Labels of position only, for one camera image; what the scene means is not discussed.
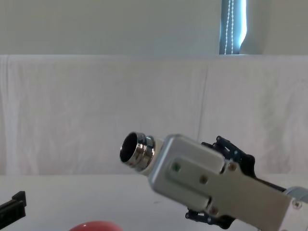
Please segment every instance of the black clamp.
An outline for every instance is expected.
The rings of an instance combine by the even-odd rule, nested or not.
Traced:
[[[0,230],[26,216],[26,193],[20,191],[12,199],[0,205]]]

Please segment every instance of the window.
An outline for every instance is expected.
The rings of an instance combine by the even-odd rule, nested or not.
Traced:
[[[219,54],[239,54],[246,32],[246,0],[222,0]]]

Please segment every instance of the silver metal plate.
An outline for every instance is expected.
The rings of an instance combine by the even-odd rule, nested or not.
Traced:
[[[212,198],[203,210],[216,216],[229,215],[261,229],[278,231],[292,198],[243,175],[239,166],[232,162],[230,168],[215,173],[183,158],[175,158],[181,172],[168,169],[167,178],[182,187]],[[207,178],[206,184],[200,177]]]

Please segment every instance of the white table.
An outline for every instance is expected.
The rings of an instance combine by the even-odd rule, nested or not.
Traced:
[[[306,176],[264,177],[284,187],[308,188]],[[4,231],[67,231],[91,220],[118,223],[124,231],[218,231],[185,219],[186,208],[151,191],[139,175],[0,177],[0,203],[26,191],[26,217]],[[234,222],[230,231],[256,229]]]

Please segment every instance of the white fabric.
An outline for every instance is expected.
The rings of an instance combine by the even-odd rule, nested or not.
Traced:
[[[133,173],[133,130],[221,135],[257,173],[307,173],[307,73],[306,56],[0,56],[0,173]]]
[[[197,138],[203,61],[11,56],[7,65],[7,174],[129,173],[119,161],[129,132]]]

